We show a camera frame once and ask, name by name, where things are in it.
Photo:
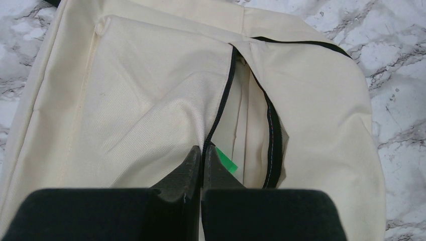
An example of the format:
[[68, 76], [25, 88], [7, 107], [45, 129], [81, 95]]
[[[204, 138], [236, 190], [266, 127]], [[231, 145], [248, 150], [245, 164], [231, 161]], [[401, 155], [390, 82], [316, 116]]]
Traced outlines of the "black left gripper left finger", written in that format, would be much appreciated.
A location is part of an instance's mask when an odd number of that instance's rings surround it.
[[198, 240], [201, 151], [150, 188], [42, 189], [4, 240]]

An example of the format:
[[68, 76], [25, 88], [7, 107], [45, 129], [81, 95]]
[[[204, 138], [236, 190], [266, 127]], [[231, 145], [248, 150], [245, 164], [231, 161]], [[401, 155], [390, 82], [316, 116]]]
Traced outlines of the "green marker pen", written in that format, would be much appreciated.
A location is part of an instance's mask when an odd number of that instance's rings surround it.
[[238, 169], [238, 166], [228, 158], [218, 147], [216, 147], [216, 152], [218, 154], [221, 164], [231, 173], [234, 174]]

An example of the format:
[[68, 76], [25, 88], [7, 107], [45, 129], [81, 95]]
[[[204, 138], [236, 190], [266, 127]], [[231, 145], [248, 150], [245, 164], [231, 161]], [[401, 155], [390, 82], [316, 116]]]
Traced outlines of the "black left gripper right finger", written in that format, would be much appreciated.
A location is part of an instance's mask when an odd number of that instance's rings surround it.
[[251, 189], [206, 150], [201, 219], [206, 240], [346, 240], [335, 204], [319, 190]]

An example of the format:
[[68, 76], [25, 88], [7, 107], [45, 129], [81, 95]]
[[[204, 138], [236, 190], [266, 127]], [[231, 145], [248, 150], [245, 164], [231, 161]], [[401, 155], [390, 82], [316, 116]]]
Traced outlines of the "cream canvas backpack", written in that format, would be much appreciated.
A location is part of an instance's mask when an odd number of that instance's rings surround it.
[[62, 1], [24, 88], [1, 235], [45, 188], [149, 187], [215, 144], [248, 188], [313, 189], [383, 240], [365, 77], [300, 18], [220, 1]]

